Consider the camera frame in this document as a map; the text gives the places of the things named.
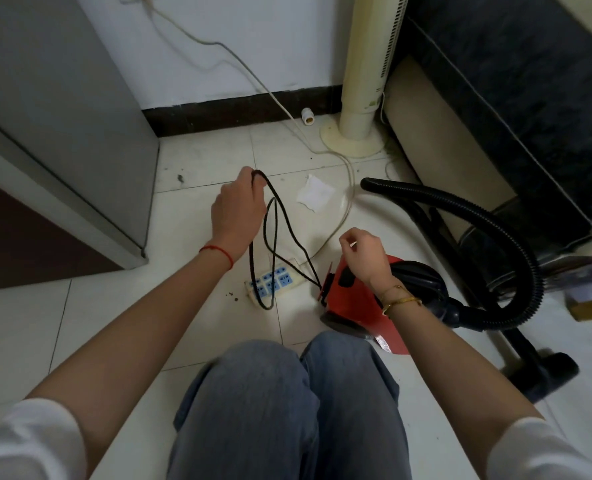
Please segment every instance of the black power cord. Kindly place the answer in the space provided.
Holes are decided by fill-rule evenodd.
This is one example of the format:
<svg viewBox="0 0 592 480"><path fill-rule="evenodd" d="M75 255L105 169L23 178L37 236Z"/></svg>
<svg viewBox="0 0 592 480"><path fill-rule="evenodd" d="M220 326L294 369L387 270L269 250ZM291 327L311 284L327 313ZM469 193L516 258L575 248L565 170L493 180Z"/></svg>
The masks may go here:
<svg viewBox="0 0 592 480"><path fill-rule="evenodd" d="M298 239L296 239L296 236L294 235L294 232L292 229L292 223L290 223L290 218L287 216L287 211L285 210L285 206L283 205L283 201L281 200L280 196L276 192L276 189L274 189L274 186L269 181L269 178L267 178L267 176L260 170L252 171L252 182L254 181L254 178L256 177L256 175L260 175L261 177L263 177L265 179L265 182L267 182L267 186L269 187L269 190L271 190L272 194L274 194L274 196L271 198L271 200L267 204L267 212L265 213L265 218L263 219L263 239L265 241L265 246L267 247L269 252L272 254L272 302L271 302L271 305L265 306L262 298L260 297L260 293L258 291L258 284L256 283L256 271L254 270L254 242L253 241L251 242L251 244L249 244L249 274L251 275L251 278L252 278L252 286L254 287L254 294L256 295L256 300L258 301L258 304L261 306L261 308L263 310L271 310L274 307L274 298L275 298L275 293L276 293L276 288L275 288L275 286L276 286L276 272L274 271L276 268L276 258L282 260L287 266L290 266L294 271L296 271L296 273L300 274L300 276L305 278L307 281L314 283L318 287L318 289L322 289L323 285L320 282L320 278L318 278L318 275L316 273L316 269L314 268L314 265L311 262L311 258L309 257L307 250L300 244L300 242L298 241ZM269 242L267 240L267 217L269 216L269 210L272 205L274 206L274 226L276 227L274 229L274 248L273 249L270 247ZM292 239L294 240L296 245L305 253L305 257L307 258L307 263L308 263L309 267L311 268L311 271L314 273L314 277L316 278L316 280L313 280L312 278L310 278L307 274L300 271L300 269L298 269L291 262L286 260L284 257L280 256L276 252L276 243L278 241L278 207L277 207L277 205L281 206L281 210L283 211L283 216L285 217L285 222L287 223L287 229L290 231L290 235L292 236Z"/></svg>

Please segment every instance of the red string bracelet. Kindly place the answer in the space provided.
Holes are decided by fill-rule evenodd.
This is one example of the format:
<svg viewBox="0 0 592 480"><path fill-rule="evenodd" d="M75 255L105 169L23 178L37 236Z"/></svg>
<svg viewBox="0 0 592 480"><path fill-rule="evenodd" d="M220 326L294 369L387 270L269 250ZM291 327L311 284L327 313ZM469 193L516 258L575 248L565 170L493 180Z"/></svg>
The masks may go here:
<svg viewBox="0 0 592 480"><path fill-rule="evenodd" d="M212 244L208 244L207 246L203 246L200 249L200 251L198 251L198 252L201 252L202 250L205 250L205 249L215 249L215 250L220 251L225 256L227 256L227 259L229 259L229 269L231 269L231 268L234 267L234 260L231 258L231 256L229 255L229 253L226 250L224 250L223 248L219 248L218 246L214 246Z"/></svg>

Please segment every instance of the forearm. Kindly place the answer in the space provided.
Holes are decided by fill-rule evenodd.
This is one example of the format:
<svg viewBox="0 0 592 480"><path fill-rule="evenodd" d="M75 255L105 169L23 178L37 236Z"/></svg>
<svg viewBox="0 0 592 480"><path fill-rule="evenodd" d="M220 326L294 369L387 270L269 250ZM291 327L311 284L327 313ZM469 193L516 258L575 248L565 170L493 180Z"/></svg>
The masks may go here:
<svg viewBox="0 0 592 480"><path fill-rule="evenodd" d="M227 257L205 250L70 356L28 397L72 412L92 473L223 274Z"/></svg>
<svg viewBox="0 0 592 480"><path fill-rule="evenodd" d="M489 361L416 302L390 317L479 476L516 420L539 412Z"/></svg>

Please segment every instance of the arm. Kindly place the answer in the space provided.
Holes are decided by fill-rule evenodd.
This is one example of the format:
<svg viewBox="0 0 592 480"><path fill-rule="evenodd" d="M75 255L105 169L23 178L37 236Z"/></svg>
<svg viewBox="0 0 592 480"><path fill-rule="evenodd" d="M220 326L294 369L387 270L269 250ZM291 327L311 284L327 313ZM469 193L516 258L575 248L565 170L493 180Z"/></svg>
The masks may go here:
<svg viewBox="0 0 592 480"><path fill-rule="evenodd" d="M383 303L411 296L391 274L380 239L353 228L340 237L342 254L356 277ZM389 314L422 379L440 404L469 461L485 476L489 453L520 418L542 418L494 366L424 306L395 305Z"/></svg>
<svg viewBox="0 0 592 480"><path fill-rule="evenodd" d="M212 205L209 244L239 259L265 215L264 180L252 186L245 167L223 185ZM120 314L47 376L29 397L52 399L76 418L90 476L132 409L158 375L174 347L220 278L229 259L204 250Z"/></svg>

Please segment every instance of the power strip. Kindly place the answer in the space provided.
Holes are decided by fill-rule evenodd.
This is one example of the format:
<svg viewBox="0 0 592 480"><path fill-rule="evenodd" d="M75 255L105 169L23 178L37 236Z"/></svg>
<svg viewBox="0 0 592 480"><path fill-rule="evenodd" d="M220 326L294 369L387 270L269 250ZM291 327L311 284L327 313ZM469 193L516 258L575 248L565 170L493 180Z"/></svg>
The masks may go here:
<svg viewBox="0 0 592 480"><path fill-rule="evenodd" d="M298 263L295 259L292 258L289 261L294 266L298 267ZM274 282L274 296L292 290L305 281L305 278L300 276L300 274L295 273L291 267L286 266L282 262L276 263L274 276L276 276L276 281ZM258 294L265 306L270 306L272 304L272 272L267 270L261 274L259 278L256 278L256 286L258 287ZM254 286L251 281L245 282L245 289L247 290L247 294L252 303L258 308L261 308L256 299L256 293L254 292Z"/></svg>

